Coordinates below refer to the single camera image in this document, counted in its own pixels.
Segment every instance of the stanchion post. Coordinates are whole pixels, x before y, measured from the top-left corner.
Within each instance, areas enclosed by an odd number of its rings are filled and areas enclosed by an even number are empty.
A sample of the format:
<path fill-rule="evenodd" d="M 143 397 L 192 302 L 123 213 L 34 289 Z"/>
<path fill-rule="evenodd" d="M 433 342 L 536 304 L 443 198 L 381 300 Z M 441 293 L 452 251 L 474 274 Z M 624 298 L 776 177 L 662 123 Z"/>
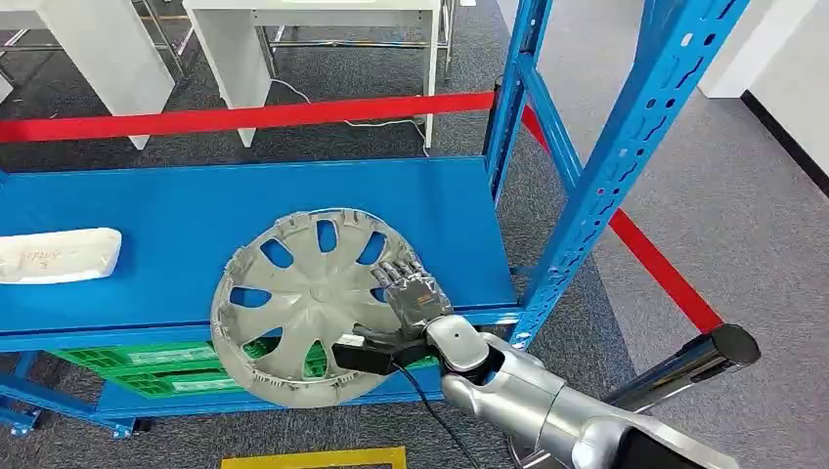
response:
<path fill-rule="evenodd" d="M 667 360 L 610 393 L 604 401 L 632 412 L 644 410 L 692 387 L 760 359 L 757 341 L 735 324 L 721 324 L 682 346 Z"/>
<path fill-rule="evenodd" d="M 492 140 L 490 137 L 492 135 L 493 124 L 495 124 L 495 110 L 498 105 L 498 94 L 501 91 L 502 82 L 503 75 L 499 75 L 499 77 L 495 79 L 495 86 L 493 87 L 493 105 L 490 107 L 490 115 L 487 117 L 487 132 L 484 134 L 484 150 L 481 154 L 487 154 L 490 149 L 490 141 Z"/>

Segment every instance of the yellow floor marking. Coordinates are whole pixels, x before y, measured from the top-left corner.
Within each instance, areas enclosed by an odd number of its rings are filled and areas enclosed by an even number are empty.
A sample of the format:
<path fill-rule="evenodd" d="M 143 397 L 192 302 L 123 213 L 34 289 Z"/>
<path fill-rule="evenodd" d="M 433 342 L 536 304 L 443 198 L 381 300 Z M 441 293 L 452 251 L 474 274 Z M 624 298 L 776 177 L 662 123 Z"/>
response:
<path fill-rule="evenodd" d="M 392 469 L 406 469 L 406 448 L 347 449 L 232 457 L 222 461 L 222 469 L 318 469 L 330 466 L 368 466 L 370 464 L 391 464 Z"/>

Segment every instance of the robotic arm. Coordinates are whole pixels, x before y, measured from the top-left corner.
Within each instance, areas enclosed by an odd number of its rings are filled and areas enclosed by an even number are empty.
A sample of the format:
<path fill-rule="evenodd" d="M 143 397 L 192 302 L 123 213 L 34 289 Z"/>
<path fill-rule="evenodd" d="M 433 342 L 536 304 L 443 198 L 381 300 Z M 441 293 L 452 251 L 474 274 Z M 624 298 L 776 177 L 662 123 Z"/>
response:
<path fill-rule="evenodd" d="M 478 332 L 419 263 L 372 271 L 401 322 L 394 334 L 360 325 L 333 346 L 340 366 L 377 374 L 427 355 L 441 361 L 447 402 L 544 449 L 573 469 L 737 469 L 659 420 L 603 403 L 567 386 L 535 357 Z"/>

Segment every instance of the electrical cable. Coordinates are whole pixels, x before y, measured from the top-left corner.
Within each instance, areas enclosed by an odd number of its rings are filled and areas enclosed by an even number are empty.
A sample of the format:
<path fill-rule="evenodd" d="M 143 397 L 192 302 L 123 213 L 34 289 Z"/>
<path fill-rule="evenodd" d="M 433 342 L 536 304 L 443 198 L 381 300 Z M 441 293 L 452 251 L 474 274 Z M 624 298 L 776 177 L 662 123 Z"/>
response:
<path fill-rule="evenodd" d="M 400 366 L 396 362 L 392 362 L 391 364 L 393 364 L 395 368 L 399 369 L 400 372 L 403 373 L 403 375 L 406 376 L 407 379 L 409 379 L 409 381 L 412 383 L 412 386 L 414 386 L 414 389 L 420 395 L 420 400 L 423 401 L 423 405 L 426 406 L 426 410 L 428 410 L 429 413 L 435 418 L 435 420 L 437 420 L 438 423 L 440 423 L 441 426 L 446 430 L 446 432 L 449 433 L 449 436 L 452 437 L 453 440 L 455 440 L 455 444 L 458 445 L 458 448 L 460 448 L 460 450 L 463 451 L 463 454 L 466 456 L 467 459 L 469 459 L 469 462 L 472 463 L 472 467 L 474 467 L 475 469 L 481 469 L 481 466 L 478 465 L 478 461 L 475 460 L 475 458 L 472 456 L 472 453 L 469 452 L 469 449 L 466 448 L 466 446 L 460 440 L 460 438 L 452 429 L 452 427 L 450 427 L 449 424 L 447 424 L 446 421 L 440 415 L 438 415 L 437 412 L 435 412 L 435 409 L 432 408 L 432 405 L 426 398 L 426 394 L 423 393 L 423 388 L 421 388 L 420 385 L 417 383 L 415 377 L 412 376 L 412 374 L 409 373 L 409 371 L 404 366 Z"/>
<path fill-rule="evenodd" d="M 274 81 L 274 82 L 277 82 L 281 85 L 284 85 L 285 87 L 287 87 L 287 89 L 292 91 L 296 96 L 298 96 L 298 97 L 302 98 L 303 100 L 305 100 L 305 103 L 308 103 L 308 104 L 311 103 L 311 99 L 308 98 L 308 95 L 306 95 L 305 93 L 297 90 L 290 83 L 288 83 L 284 80 L 277 79 L 277 78 L 271 78 L 271 81 Z M 417 122 L 415 122 L 414 119 L 388 120 L 386 122 L 378 122 L 376 124 L 354 123 L 354 122 L 351 122 L 350 120 L 343 120 L 343 122 L 345 122 L 346 124 L 348 124 L 351 127 L 385 127 L 386 125 L 392 125 L 392 124 L 409 124 L 409 123 L 414 124 L 414 129 L 417 131 L 418 134 L 420 134 L 420 137 L 423 139 L 423 145 L 420 147 L 420 149 L 423 151 L 423 154 L 427 158 L 429 157 L 429 152 L 426 151 L 426 136 L 420 130 L 420 126 L 417 124 Z"/>

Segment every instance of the red barrier tape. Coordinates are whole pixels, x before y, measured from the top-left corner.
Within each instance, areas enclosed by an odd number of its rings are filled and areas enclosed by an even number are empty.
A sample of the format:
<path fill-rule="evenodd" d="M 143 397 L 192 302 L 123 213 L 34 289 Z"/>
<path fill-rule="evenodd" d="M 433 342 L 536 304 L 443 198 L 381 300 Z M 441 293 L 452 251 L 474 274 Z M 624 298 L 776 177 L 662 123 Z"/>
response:
<path fill-rule="evenodd" d="M 347 100 L 242 109 L 177 110 L 161 114 L 0 121 L 0 143 L 50 142 L 284 127 L 343 120 L 488 110 L 493 94 L 461 93 Z"/>
<path fill-rule="evenodd" d="M 539 144 L 549 152 L 539 119 L 531 108 L 524 107 L 521 122 L 539 141 Z M 616 232 L 616 235 L 633 253 L 633 256 L 665 289 L 668 296 L 674 300 L 700 332 L 709 332 L 722 324 L 722 319 L 717 312 L 706 303 L 697 290 L 671 265 L 671 262 L 659 252 L 659 249 L 650 242 L 650 239 L 621 208 L 616 210 L 616 213 L 610 218 L 610 228 Z"/>

